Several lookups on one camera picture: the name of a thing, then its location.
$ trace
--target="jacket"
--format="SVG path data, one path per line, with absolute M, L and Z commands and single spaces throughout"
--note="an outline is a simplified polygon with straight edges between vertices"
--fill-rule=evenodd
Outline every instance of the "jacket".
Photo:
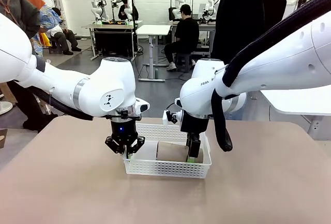
M 263 0 L 220 0 L 212 58 L 228 64 L 264 32 Z
M 28 0 L 10 0 L 10 12 L 18 22 L 18 26 L 31 39 L 40 29 L 39 11 Z M 3 6 L 0 4 L 0 13 L 5 14 Z M 15 22 L 10 14 L 6 17 Z

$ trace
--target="table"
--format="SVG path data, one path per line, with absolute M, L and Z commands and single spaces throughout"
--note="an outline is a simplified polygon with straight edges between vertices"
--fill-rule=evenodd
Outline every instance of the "table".
M 136 21 L 136 25 L 138 28 L 139 27 L 139 24 L 141 23 L 142 21 Z M 95 52 L 95 48 L 94 48 L 94 33 L 98 33 L 96 31 L 94 31 L 94 29 L 112 29 L 111 32 L 102 32 L 103 34 L 123 34 L 123 32 L 116 32 L 114 30 L 129 30 L 128 31 L 128 34 L 131 34 L 132 38 L 132 60 L 131 61 L 134 61 L 135 59 L 135 54 L 134 54 L 134 44 L 133 44 L 133 23 L 130 22 L 128 25 L 114 25 L 114 24 L 90 24 L 90 25 L 87 25 L 87 26 L 83 26 L 82 28 L 88 28 L 89 29 L 89 35 L 91 37 L 91 42 L 92 42 L 92 52 L 93 52 L 93 57 L 91 58 L 91 60 L 94 60 L 95 58 L 97 58 L 99 55 L 96 54 Z
M 234 150 L 221 151 L 211 121 L 199 180 L 127 175 L 104 143 L 109 121 L 56 118 L 0 171 L 0 223 L 330 223 L 331 159 L 318 144 L 291 123 L 227 124 Z
M 324 116 L 331 116 L 331 85 L 281 91 L 261 91 L 267 101 L 282 114 L 302 115 L 309 123 L 308 134 L 315 139 Z M 308 120 L 305 115 L 312 115 Z
M 154 36 L 165 36 L 168 35 L 170 30 L 169 25 L 143 25 L 137 29 L 137 35 L 148 35 L 149 39 L 149 64 L 143 64 L 143 66 L 149 66 L 148 78 L 139 78 L 139 81 L 145 82 L 165 82 L 164 79 L 154 79 L 154 66 L 167 66 L 158 64 L 158 57 L 156 58 L 155 64 L 153 63 L 153 37 Z
M 178 21 L 173 22 L 170 21 L 169 25 L 171 25 L 171 34 L 172 34 L 172 42 L 175 42 L 175 33 L 178 25 Z M 214 39 L 215 39 L 215 32 L 216 32 L 216 24 L 199 24 L 199 31 L 201 32 L 209 32 L 209 55 L 211 55 L 213 51 Z M 193 52 L 192 54 L 200 54 L 205 55 L 204 52 Z

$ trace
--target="robot logo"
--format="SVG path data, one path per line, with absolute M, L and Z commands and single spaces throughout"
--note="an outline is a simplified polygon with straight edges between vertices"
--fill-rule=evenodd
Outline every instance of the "robot logo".
M 111 107 L 110 100 L 113 99 L 113 97 L 111 95 L 107 95 L 106 97 L 108 97 L 108 101 L 104 105 L 109 105 Z
M 206 81 L 206 82 L 201 83 L 201 86 L 202 86 L 202 85 L 205 85 L 205 84 L 207 84 L 207 83 L 209 83 L 209 81 Z

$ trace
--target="beige tabletop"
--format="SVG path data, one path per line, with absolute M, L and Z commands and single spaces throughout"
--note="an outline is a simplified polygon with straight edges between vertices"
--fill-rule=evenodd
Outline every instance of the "beige tabletop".
M 234 149 L 224 153 L 210 122 L 205 180 L 138 176 L 104 144 L 109 121 L 59 117 L 1 170 L 0 223 L 331 222 L 331 160 L 300 127 L 232 121 L 228 130 Z

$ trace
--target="man in black shirt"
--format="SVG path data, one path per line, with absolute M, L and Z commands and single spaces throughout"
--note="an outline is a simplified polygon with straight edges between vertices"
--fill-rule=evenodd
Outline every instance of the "man in black shirt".
M 124 21 L 124 20 L 126 20 L 128 18 L 126 16 L 126 14 L 124 13 L 124 9 L 129 8 L 129 6 L 128 6 L 128 0 L 122 0 L 122 2 L 124 4 L 119 8 L 118 17 L 119 17 L 120 20 Z M 134 19 L 137 21 L 138 18 L 139 18 L 138 10 L 136 9 L 135 6 L 134 6 L 134 9 L 133 10 L 134 10 Z
M 177 25 L 175 33 L 176 42 L 168 44 L 164 48 L 164 54 L 169 62 L 167 71 L 175 71 L 177 69 L 174 63 L 173 53 L 191 53 L 197 48 L 199 41 L 199 25 L 191 17 L 191 7 L 187 4 L 182 5 L 180 13 L 182 20 Z
M 212 58 L 228 64 L 265 32 L 263 0 L 221 0 Z
M 263 0 L 266 30 L 283 19 L 286 3 L 286 0 Z

